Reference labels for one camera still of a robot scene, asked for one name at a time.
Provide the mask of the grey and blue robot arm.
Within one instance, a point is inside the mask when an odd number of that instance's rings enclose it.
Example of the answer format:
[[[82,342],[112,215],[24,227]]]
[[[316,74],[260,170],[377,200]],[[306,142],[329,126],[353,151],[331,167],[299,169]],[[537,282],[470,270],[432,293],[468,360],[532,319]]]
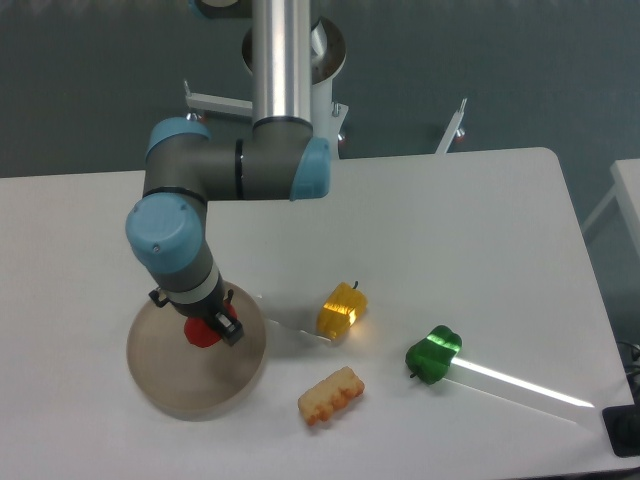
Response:
[[[228,345],[244,329],[206,241],[209,202],[322,198],[331,178],[330,144],[312,125],[311,4],[254,1],[251,16],[251,138],[215,142],[185,117],[158,123],[143,195],[125,223],[133,254],[157,283],[155,304],[201,319]]]

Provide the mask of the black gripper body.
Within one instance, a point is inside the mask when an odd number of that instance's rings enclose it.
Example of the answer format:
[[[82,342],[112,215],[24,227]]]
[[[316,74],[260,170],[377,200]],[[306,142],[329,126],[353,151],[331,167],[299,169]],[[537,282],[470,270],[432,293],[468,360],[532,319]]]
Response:
[[[185,317],[198,317],[214,324],[222,315],[228,319],[228,324],[236,324],[237,315],[225,304],[226,293],[224,280],[218,274],[185,292],[170,292],[157,287],[149,293],[149,298],[159,308],[171,304]]]

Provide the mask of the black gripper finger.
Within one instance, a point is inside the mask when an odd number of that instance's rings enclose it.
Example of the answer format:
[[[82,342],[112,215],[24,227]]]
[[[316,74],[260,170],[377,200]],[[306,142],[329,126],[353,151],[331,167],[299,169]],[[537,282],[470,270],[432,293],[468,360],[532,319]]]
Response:
[[[244,337],[242,323],[228,312],[218,312],[208,320],[208,325],[229,346],[234,346]]]

